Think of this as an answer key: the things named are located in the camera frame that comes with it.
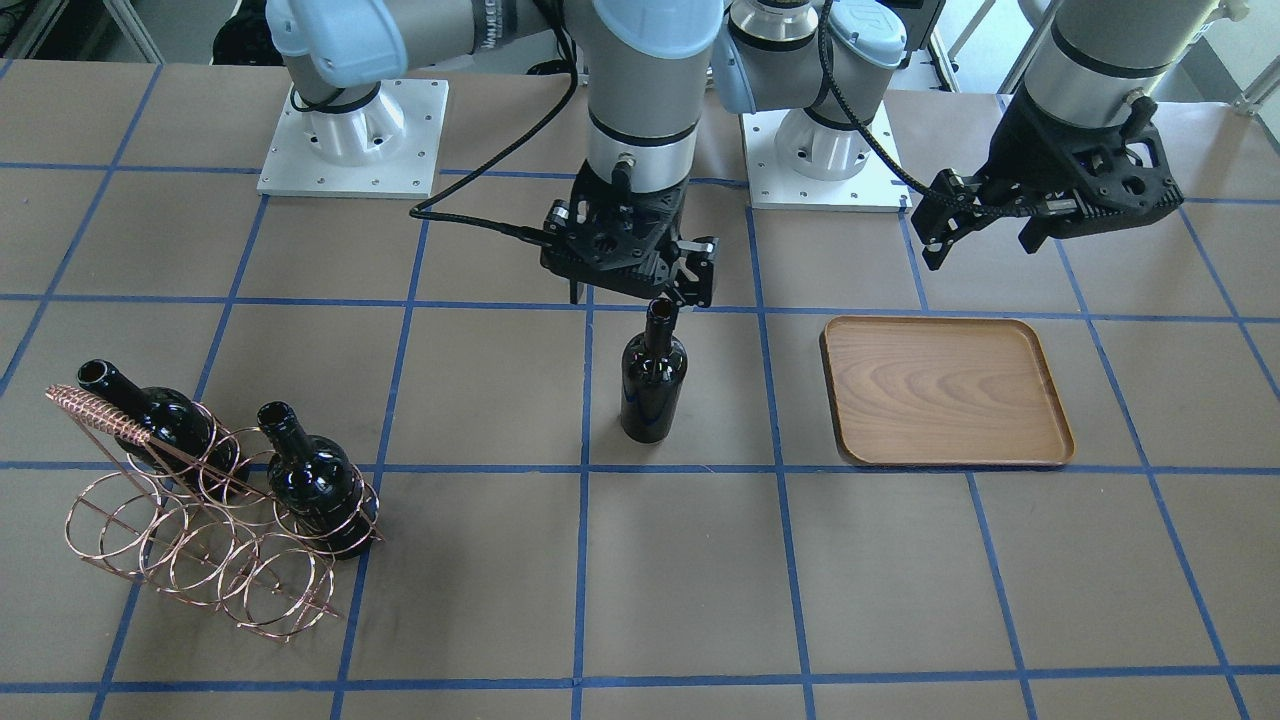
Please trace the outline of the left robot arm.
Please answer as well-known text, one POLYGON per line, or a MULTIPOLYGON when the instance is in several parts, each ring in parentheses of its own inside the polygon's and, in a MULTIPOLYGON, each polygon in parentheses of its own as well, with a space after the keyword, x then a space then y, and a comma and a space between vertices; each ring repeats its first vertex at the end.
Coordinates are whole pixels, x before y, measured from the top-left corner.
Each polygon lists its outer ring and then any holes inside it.
MULTIPOLYGON (((922 200, 911 224, 929 269, 965 236, 1021 218, 1027 252, 1151 225, 1183 204, 1153 118, 1152 88, 1204 28, 1244 1, 1060 1, 1028 58, 988 158, 928 184, 888 168, 922 200)), ((870 120, 909 54, 899 14, 878 1, 735 1, 712 51, 724 109, 785 111, 781 160, 818 181, 884 155, 870 120)))

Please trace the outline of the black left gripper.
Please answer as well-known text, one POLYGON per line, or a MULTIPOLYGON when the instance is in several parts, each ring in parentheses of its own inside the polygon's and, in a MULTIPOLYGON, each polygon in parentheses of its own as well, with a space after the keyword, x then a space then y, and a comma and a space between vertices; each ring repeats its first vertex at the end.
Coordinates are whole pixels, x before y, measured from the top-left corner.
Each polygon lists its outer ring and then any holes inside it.
POLYGON ((1184 202, 1144 95, 1121 123, 1102 128, 1066 124, 1041 109, 1025 88, 1015 92, 974 176, 942 169, 911 214, 922 259, 937 272, 951 247, 996 219, 1027 224, 1025 254, 1048 237, 1066 240, 1153 224, 1184 202))

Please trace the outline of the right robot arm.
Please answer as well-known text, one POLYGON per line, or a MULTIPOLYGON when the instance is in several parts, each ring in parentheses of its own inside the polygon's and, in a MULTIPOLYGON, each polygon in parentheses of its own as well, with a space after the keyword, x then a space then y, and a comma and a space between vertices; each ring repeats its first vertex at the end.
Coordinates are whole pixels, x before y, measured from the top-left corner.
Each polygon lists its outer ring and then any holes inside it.
POLYGON ((407 70, 552 33, 571 74, 588 69, 588 151, 571 195, 539 227, 443 213, 413 218, 538 246, 571 284, 707 307, 717 241, 684 240, 680 218, 704 108, 719 1, 269 1, 265 17, 300 111, 338 118, 381 101, 407 70))

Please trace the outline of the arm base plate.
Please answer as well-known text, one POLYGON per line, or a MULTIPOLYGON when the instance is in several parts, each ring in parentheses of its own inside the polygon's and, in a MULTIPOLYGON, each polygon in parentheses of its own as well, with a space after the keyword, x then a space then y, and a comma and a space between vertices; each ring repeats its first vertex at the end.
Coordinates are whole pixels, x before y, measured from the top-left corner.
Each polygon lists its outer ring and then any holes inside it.
POLYGON ((288 97, 257 191, 268 196, 422 200, 433 193, 451 86, 392 79, 352 111, 302 111, 288 97))
POLYGON ((855 129, 833 129, 805 110, 742 114, 744 152, 756 209, 905 211, 910 190, 855 129))

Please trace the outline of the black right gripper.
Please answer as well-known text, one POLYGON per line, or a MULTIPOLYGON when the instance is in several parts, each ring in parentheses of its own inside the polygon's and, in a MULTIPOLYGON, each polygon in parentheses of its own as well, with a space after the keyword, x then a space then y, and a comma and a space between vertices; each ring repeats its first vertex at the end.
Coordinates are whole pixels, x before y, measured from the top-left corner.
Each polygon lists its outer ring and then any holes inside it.
POLYGON ((548 211, 550 240, 540 264, 568 279, 570 302, 585 302, 588 284, 637 299, 657 299, 660 311, 708 307, 714 293, 718 240, 682 240, 678 232, 689 181, 635 193, 581 167, 570 200, 548 211))

